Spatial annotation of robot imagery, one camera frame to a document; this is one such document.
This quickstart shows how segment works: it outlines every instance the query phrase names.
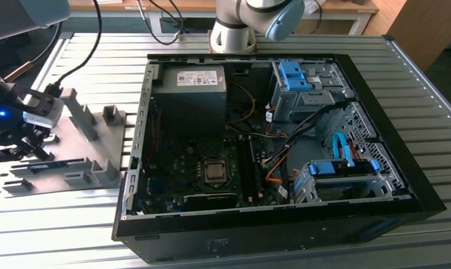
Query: black cable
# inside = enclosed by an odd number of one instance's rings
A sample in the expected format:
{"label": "black cable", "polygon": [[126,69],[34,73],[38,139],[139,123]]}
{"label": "black cable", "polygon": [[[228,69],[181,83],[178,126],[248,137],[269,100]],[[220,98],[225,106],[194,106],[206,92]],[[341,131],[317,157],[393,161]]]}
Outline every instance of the black cable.
{"label": "black cable", "polygon": [[58,42],[59,36],[61,36],[61,30],[62,30],[62,22],[58,23],[58,26],[55,28],[55,32],[54,32],[54,36],[53,36],[53,40],[49,43],[46,49],[43,50],[43,52],[38,55],[38,57],[31,61],[32,64],[36,64],[42,58],[46,56],[46,54],[50,52],[50,50],[54,47],[54,44]]}
{"label": "black cable", "polygon": [[309,33],[309,35],[313,35],[316,33],[316,31],[319,30],[319,27],[321,27],[321,23],[323,23],[323,7],[321,7],[321,4],[319,4],[317,0],[315,0],[315,2],[319,5],[319,20],[317,20],[316,29]]}
{"label": "black cable", "polygon": [[[169,11],[166,11],[153,0],[149,0],[151,2],[153,5],[157,6],[158,9],[161,9],[162,11],[165,11],[168,13],[168,15],[172,17],[172,19],[174,20],[174,22],[178,24],[178,21],[176,19],[176,17],[169,13]],[[181,10],[178,9],[178,6],[176,5],[174,1],[173,0],[169,0],[169,2],[172,3],[178,15],[180,15],[180,21],[181,21],[181,30],[174,34],[174,39],[173,41],[170,42],[164,42],[158,39],[158,37],[154,35],[153,33],[153,29],[151,29],[151,26],[149,25],[149,22],[147,22],[147,19],[146,19],[146,15],[143,14],[143,10],[142,10],[142,4],[141,4],[141,0],[137,0],[137,6],[139,8],[139,13],[141,13],[141,16],[142,16],[142,20],[143,20],[143,23],[146,24],[146,27],[147,27],[147,30],[149,30],[149,33],[151,34],[154,40],[165,45],[165,46],[169,46],[172,44],[174,44],[174,42],[180,39],[180,34],[184,33],[185,31],[185,28],[184,28],[184,18],[182,18],[182,13],[181,13]]]}
{"label": "black cable", "polygon": [[65,78],[67,76],[70,76],[73,73],[75,73],[77,70],[79,70],[79,69],[82,69],[85,67],[85,65],[87,64],[87,62],[93,58],[94,52],[98,49],[98,45],[99,45],[99,41],[101,41],[101,36],[102,36],[102,33],[103,33],[103,19],[102,19],[102,16],[101,16],[101,8],[99,8],[98,0],[93,0],[93,2],[94,2],[94,7],[97,9],[97,16],[98,16],[98,37],[97,37],[97,41],[94,43],[90,55],[87,55],[85,61],[81,63],[81,65],[78,65],[74,69],[71,69],[66,74],[63,74],[59,77],[58,81],[54,83],[55,86],[61,86],[61,83],[65,80]]}
{"label": "black cable", "polygon": [[312,115],[309,115],[307,119],[303,120],[297,124],[296,128],[292,130],[289,137],[285,140],[283,150],[265,161],[265,164],[270,163],[274,159],[281,157],[288,152],[288,150],[292,148],[292,145],[296,141],[296,137],[299,137],[303,133],[313,129],[319,119],[321,118],[323,115],[325,115],[325,113],[328,113],[329,111],[335,109],[345,108],[348,104],[349,104],[349,101],[341,101],[333,105],[327,105],[320,110],[317,110]]}
{"label": "black cable", "polygon": [[173,16],[173,14],[170,14],[170,12],[166,11],[165,8],[161,7],[161,6],[154,2],[154,0],[149,0],[149,1],[150,1],[150,3],[151,3],[153,5],[155,5],[155,7],[157,7],[158,9],[161,9],[161,10],[169,15],[169,17],[170,17],[172,20],[176,22],[176,24],[180,25],[180,21],[176,19],[176,17]]}

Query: yellow wire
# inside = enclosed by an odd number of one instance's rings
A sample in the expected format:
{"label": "yellow wire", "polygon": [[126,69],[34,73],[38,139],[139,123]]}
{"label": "yellow wire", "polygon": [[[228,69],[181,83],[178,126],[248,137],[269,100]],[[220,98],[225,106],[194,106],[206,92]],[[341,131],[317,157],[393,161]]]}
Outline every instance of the yellow wire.
{"label": "yellow wire", "polygon": [[250,94],[250,92],[240,84],[233,83],[233,82],[228,82],[228,84],[233,84],[238,88],[241,88],[241,90],[249,95],[250,100],[253,102],[253,107],[250,108],[250,113],[244,118],[241,118],[241,119],[234,119],[232,121],[228,121],[228,123],[232,124],[232,123],[237,123],[237,122],[244,122],[254,114],[254,111],[256,111],[256,99],[254,99],[253,95]]}
{"label": "yellow wire", "polygon": [[272,178],[270,178],[270,175],[272,175],[273,171],[276,170],[276,168],[279,167],[279,165],[283,163],[283,161],[284,161],[285,157],[289,155],[289,153],[291,153],[291,152],[288,152],[288,153],[283,156],[283,158],[279,160],[279,162],[276,163],[274,167],[272,168],[270,172],[268,173],[268,176],[265,177],[265,180],[266,180],[266,181],[273,181]]}

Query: motherboard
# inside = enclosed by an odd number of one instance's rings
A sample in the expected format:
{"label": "motherboard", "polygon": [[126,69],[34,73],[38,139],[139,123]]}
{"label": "motherboard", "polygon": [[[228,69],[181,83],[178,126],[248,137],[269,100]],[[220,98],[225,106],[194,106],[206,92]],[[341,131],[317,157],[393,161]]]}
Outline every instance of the motherboard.
{"label": "motherboard", "polygon": [[165,141],[154,162],[145,168],[149,195],[139,200],[143,212],[160,214],[274,205],[273,196],[262,199],[270,191],[261,184],[260,169],[268,155],[266,144],[264,138]]}

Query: black cable on table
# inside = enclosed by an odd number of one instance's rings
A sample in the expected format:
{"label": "black cable on table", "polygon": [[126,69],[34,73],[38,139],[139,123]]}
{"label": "black cable on table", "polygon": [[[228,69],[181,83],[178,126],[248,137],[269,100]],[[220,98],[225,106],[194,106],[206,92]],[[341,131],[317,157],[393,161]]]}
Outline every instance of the black cable on table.
{"label": "black cable on table", "polygon": [[[176,17],[153,1],[153,0],[149,0],[151,2],[153,5],[157,6],[158,9],[161,9],[162,11],[165,11],[168,13],[168,15],[172,17],[172,19],[174,20],[176,23],[178,23]],[[184,28],[184,18],[182,18],[182,13],[181,13],[181,10],[178,8],[178,6],[176,5],[174,1],[173,0],[169,0],[169,2],[172,3],[178,15],[180,15],[180,21],[181,21],[181,30],[174,34],[174,39],[170,41],[170,42],[164,42],[158,39],[158,37],[155,36],[155,34],[153,33],[153,28],[151,26],[149,25],[149,22],[147,22],[147,19],[146,19],[146,15],[143,14],[143,9],[142,9],[142,4],[141,4],[141,0],[137,0],[137,6],[139,8],[139,13],[141,13],[141,17],[142,17],[142,20],[143,20],[143,23],[146,24],[146,27],[147,27],[147,30],[149,30],[149,33],[151,34],[154,40],[165,45],[165,46],[169,46],[172,44],[174,44],[174,42],[180,39],[180,34],[185,31],[185,28]]]}
{"label": "black cable on table", "polygon": [[70,76],[73,73],[75,73],[77,70],[79,70],[85,67],[85,65],[87,64],[87,62],[93,58],[94,52],[98,49],[99,41],[101,41],[101,37],[102,37],[102,33],[103,33],[103,20],[102,20],[102,16],[101,16],[101,8],[99,8],[98,0],[93,0],[93,2],[94,2],[94,7],[95,7],[95,10],[97,10],[97,16],[98,16],[98,37],[97,37],[97,41],[94,43],[90,55],[87,55],[85,61],[81,63],[81,65],[78,65],[74,69],[71,69],[66,74],[63,74],[59,77],[58,81],[54,83],[55,86],[61,86],[61,83],[65,80],[65,78],[67,76]]}
{"label": "black cable on table", "polygon": [[323,7],[321,7],[321,4],[319,4],[317,0],[315,0],[315,2],[319,5],[319,20],[317,20],[317,26],[309,35],[313,35],[317,32],[319,27],[321,27],[321,23],[323,23]]}

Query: white label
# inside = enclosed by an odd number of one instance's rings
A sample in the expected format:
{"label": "white label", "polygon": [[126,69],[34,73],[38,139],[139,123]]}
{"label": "white label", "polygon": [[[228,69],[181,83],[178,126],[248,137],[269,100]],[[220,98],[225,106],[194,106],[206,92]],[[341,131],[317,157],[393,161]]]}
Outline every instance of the white label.
{"label": "white label", "polygon": [[216,71],[186,71],[178,73],[178,86],[217,85]]}
{"label": "white label", "polygon": [[265,113],[265,121],[266,122],[272,122],[272,116],[273,116],[272,112]]}
{"label": "white label", "polygon": [[321,79],[319,77],[308,77],[309,82],[321,82]]}
{"label": "white label", "polygon": [[139,10],[139,7],[125,7],[125,10]]}
{"label": "white label", "polygon": [[287,191],[287,189],[283,186],[279,187],[279,193],[287,199],[287,195],[288,195],[289,192]]}

